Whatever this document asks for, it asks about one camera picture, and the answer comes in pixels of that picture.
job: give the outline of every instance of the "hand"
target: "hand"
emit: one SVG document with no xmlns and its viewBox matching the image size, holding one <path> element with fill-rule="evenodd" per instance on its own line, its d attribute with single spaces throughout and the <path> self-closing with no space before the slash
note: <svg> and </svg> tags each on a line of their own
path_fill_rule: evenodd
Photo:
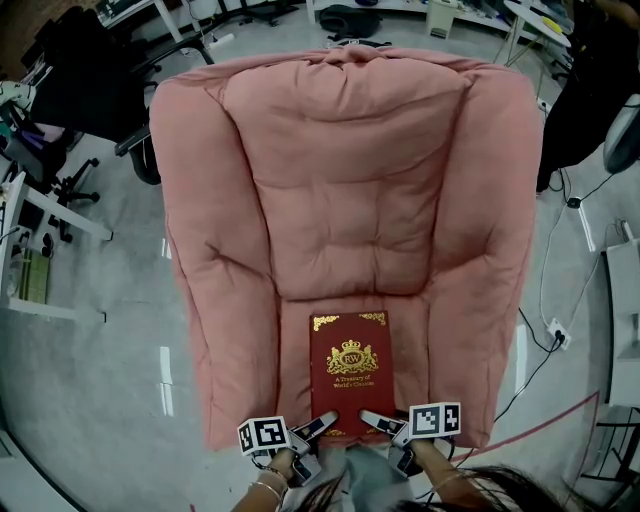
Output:
<svg viewBox="0 0 640 512">
<path fill-rule="evenodd" d="M 271 459 L 269 467 L 280 471 L 287 481 L 289 481 L 293 478 L 293 469 L 291 466 L 293 465 L 294 459 L 295 453 L 288 448 L 283 448 Z"/>
</svg>

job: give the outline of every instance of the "gold emblem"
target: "gold emblem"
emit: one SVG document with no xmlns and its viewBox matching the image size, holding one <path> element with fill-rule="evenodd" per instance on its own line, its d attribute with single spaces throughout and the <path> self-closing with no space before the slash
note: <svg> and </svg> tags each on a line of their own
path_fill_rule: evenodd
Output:
<svg viewBox="0 0 640 512">
<path fill-rule="evenodd" d="M 377 320 L 378 322 L 380 322 L 380 325 L 387 325 L 387 321 L 384 317 L 384 313 L 360 313 L 360 315 L 362 318 L 365 318 L 367 320 Z"/>
<path fill-rule="evenodd" d="M 335 322 L 338 318 L 338 315 L 333 316 L 314 316 L 313 317 L 313 330 L 318 332 L 320 330 L 320 326 L 324 324 L 330 324 L 331 322 Z"/>
<path fill-rule="evenodd" d="M 327 357 L 327 373 L 362 373 L 378 369 L 378 354 L 371 352 L 371 345 L 360 350 L 359 341 L 345 341 L 342 352 L 331 347 L 331 356 Z"/>
</svg>

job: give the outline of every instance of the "floor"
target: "floor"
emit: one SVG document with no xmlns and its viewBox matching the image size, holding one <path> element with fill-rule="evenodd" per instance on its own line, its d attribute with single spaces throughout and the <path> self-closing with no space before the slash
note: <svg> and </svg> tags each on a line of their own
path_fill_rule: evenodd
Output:
<svg viewBox="0 0 640 512">
<path fill-rule="evenodd" d="M 216 61 L 326 43 L 326 33 L 309 27 L 304 10 L 286 16 L 276 28 L 234 23 L 216 35 L 229 32 L 236 38 L 215 51 Z M 494 58 L 500 45 L 494 35 L 460 24 L 448 40 L 430 38 L 424 34 L 423 20 L 392 15 L 385 15 L 373 39 L 486 60 Z M 199 65 L 201 57 L 179 55 L 163 63 L 162 74 Z M 532 53 L 518 63 L 532 80 L 537 80 L 539 65 Z M 559 91 L 558 84 L 545 78 L 544 99 L 553 101 Z M 143 184 L 129 159 L 114 156 L 112 143 L 91 136 L 85 136 L 69 155 L 66 169 L 78 168 L 88 157 L 97 157 L 100 166 L 86 178 L 83 189 L 99 192 L 102 199 L 96 205 L 78 206 L 77 211 L 110 226 L 115 237 L 103 243 L 76 231 L 72 244 L 58 242 L 49 301 L 106 311 L 108 320 L 87 326 L 0 311 L 0 394 L 11 427 L 42 467 L 88 510 L 176 512 L 188 511 L 190 504 L 201 511 L 230 509 L 244 493 L 253 469 L 236 450 L 214 454 L 203 448 L 185 314 L 163 238 L 161 187 Z M 565 325 L 570 322 L 605 234 L 610 244 L 616 240 L 615 231 L 607 229 L 614 219 L 627 219 L 640 231 L 636 200 L 640 177 L 635 171 L 615 177 L 584 204 L 595 252 L 587 247 L 577 212 L 562 214 L 545 273 L 543 304 L 548 318 L 557 317 Z M 585 195 L 606 176 L 601 150 L 568 172 L 574 194 Z M 522 299 L 522 309 L 543 343 L 548 340 L 539 313 L 540 274 L 561 205 L 559 193 L 546 192 L 538 200 L 529 280 Z M 597 396 L 584 401 L 604 389 L 606 379 L 607 300 L 599 266 L 577 310 L 570 349 L 553 354 L 496 423 L 491 444 L 513 442 L 493 450 L 492 462 L 527 469 L 559 492 L 562 479 L 575 481 L 595 405 L 601 402 Z M 160 346 L 169 347 L 171 354 L 173 416 L 166 414 L 161 400 Z M 521 352 L 514 344 L 499 411 L 509 403 L 521 378 L 516 359 L 526 358 L 528 376 L 545 355 L 530 340 Z M 582 405 L 562 416 L 576 404 Z M 599 416 L 618 413 L 602 405 L 597 412 Z M 549 427 L 535 430 L 557 417 Z M 529 431 L 531 436 L 516 437 Z M 597 439 L 593 441 L 592 446 L 597 446 Z M 476 462 L 482 463 L 482 456 L 466 464 Z M 414 482 L 412 488 L 421 485 Z M 594 492 L 603 496 L 606 491 Z"/>
</svg>

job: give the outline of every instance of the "book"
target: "book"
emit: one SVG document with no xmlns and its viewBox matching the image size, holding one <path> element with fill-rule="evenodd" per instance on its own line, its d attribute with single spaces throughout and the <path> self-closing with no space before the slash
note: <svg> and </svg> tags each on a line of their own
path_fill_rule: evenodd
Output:
<svg viewBox="0 0 640 512">
<path fill-rule="evenodd" d="M 351 442 L 380 432 L 364 423 L 361 409 L 393 417 L 393 361 L 386 311 L 312 315 L 312 417 L 335 410 L 325 436 Z"/>
</svg>

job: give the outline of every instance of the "shelf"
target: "shelf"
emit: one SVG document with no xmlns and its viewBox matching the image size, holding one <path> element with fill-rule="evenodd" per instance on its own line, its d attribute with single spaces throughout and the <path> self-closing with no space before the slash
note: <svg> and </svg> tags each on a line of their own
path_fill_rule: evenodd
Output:
<svg viewBox="0 0 640 512">
<path fill-rule="evenodd" d="M 380 0 L 372 7 L 358 5 L 354 0 L 316 0 L 313 2 L 313 10 L 321 11 L 330 5 L 346 5 L 355 9 L 388 9 L 390 11 L 408 11 L 427 13 L 427 6 L 420 2 L 405 2 L 404 0 Z"/>
<path fill-rule="evenodd" d="M 375 10 L 390 10 L 390 11 L 406 11 L 406 12 L 419 12 L 426 14 L 427 6 L 418 1 L 410 1 L 405 2 L 404 0 L 380 0 L 376 5 L 372 7 L 364 7 L 355 3 L 354 0 L 315 0 L 311 5 L 313 5 L 314 11 L 321 11 L 326 9 L 330 5 L 346 5 L 347 7 L 354 7 L 357 9 L 375 9 Z M 463 20 L 470 23 L 476 23 L 477 25 L 484 25 L 485 27 L 490 27 L 496 30 L 500 30 L 501 32 L 509 32 L 511 28 L 507 22 L 497 17 L 485 17 L 480 16 L 479 14 L 473 11 L 463 11 L 458 9 L 455 14 L 456 20 Z M 521 37 L 527 39 L 529 41 L 535 39 L 537 36 L 530 32 L 522 31 Z"/>
</svg>

